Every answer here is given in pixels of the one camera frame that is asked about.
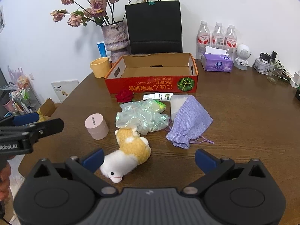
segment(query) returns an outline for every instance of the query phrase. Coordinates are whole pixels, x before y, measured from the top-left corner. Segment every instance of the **human hand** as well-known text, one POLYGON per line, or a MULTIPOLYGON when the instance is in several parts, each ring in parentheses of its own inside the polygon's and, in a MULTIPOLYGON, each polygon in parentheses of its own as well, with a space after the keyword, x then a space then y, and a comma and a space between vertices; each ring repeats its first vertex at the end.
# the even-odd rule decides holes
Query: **human hand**
POLYGON ((0 201, 5 200, 8 195, 9 195, 9 176, 11 175, 11 166, 9 165, 8 162, 6 162, 6 166, 5 168, 3 168, 0 171, 0 179, 1 179, 1 183, 0 183, 0 201))

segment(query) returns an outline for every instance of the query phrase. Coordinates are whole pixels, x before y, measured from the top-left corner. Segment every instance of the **plastic bottle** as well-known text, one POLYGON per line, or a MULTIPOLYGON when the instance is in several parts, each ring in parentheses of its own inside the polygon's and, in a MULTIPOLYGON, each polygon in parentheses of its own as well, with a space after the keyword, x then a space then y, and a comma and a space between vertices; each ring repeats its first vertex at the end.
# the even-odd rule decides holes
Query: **plastic bottle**
POLYGON ((153 100, 158 100, 162 102, 170 102, 171 96, 174 95, 174 93, 154 93, 149 95, 144 95, 143 100, 148 100, 149 98, 152 98, 153 100))
POLYGON ((226 47, 224 49, 227 50, 227 53, 229 54, 229 57, 231 59, 234 59, 235 57, 235 52, 236 52, 236 32, 234 30, 235 26, 234 25, 229 25, 226 34, 225 34, 225 40, 224 44, 226 47))
POLYGON ((212 33, 212 47, 224 49, 225 34, 222 28, 222 23, 216 23, 214 32, 212 33))
POLYGON ((201 60, 202 53, 205 52, 206 46, 210 44, 210 31, 207 26, 207 21, 201 21, 201 25, 198 30, 197 40, 197 58, 201 60))

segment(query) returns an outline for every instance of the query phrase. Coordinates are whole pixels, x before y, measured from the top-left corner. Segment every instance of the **flower vase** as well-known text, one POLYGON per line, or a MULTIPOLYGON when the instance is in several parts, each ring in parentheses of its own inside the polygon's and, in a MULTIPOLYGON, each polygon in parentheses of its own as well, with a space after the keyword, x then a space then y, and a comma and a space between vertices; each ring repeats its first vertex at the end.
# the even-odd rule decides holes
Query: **flower vase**
POLYGON ((106 50, 111 52, 111 60, 113 64, 121 56, 129 55, 126 48, 129 44, 129 39, 124 22, 103 26, 102 32, 106 50))

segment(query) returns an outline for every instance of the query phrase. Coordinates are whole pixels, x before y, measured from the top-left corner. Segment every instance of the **wooden table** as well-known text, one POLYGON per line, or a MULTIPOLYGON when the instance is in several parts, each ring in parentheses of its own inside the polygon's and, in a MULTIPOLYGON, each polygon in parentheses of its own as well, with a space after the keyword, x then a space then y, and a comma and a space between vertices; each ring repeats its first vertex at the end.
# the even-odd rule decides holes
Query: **wooden table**
MULTIPOLYGON (((164 130, 146 137, 152 149, 149 160, 126 175, 123 187, 176 187, 179 190, 200 178, 203 172, 196 166, 194 153, 204 148, 220 158, 228 156, 236 162, 260 158, 283 191, 287 207, 281 224, 300 223, 300 101, 296 89, 279 81, 268 82, 265 75, 253 68, 247 71, 233 68, 231 73, 205 72, 198 64, 199 79, 194 94, 213 118, 204 136, 215 142, 192 144, 188 150, 174 147, 164 130)), ((142 94, 135 94, 136 100, 142 94)), ((170 114, 167 103, 165 113, 170 114)), ((97 147, 106 154, 118 149, 114 131, 116 113, 121 111, 115 96, 110 95, 103 79, 91 73, 55 111, 52 118, 65 123, 62 133, 41 139, 34 152, 26 155, 19 171, 26 177, 38 159, 64 162, 70 156, 84 156, 97 147), (85 119, 103 114, 109 134, 94 140, 84 127, 85 119)), ((99 171, 96 175, 104 178, 99 171)))

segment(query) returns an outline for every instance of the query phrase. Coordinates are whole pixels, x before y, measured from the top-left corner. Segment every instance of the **blue gripper pad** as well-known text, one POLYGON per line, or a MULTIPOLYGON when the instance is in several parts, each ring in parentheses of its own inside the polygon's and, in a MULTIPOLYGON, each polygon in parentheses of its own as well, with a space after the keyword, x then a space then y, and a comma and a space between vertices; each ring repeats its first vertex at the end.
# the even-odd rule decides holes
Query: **blue gripper pad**
POLYGON ((195 153, 195 162, 197 166, 207 174, 209 171, 215 169, 221 161, 209 154, 203 149, 198 149, 195 153))
POLYGON ((104 162, 104 152, 102 149, 97 149, 90 153, 87 157, 81 159, 82 166, 92 173, 97 171, 97 169, 104 162))
POLYGON ((13 124, 15 126, 31 124, 31 123, 37 122, 39 120, 39 118, 40 118, 40 116, 36 112, 28 113, 28 114, 21 115, 21 116, 15 116, 13 118, 13 124))

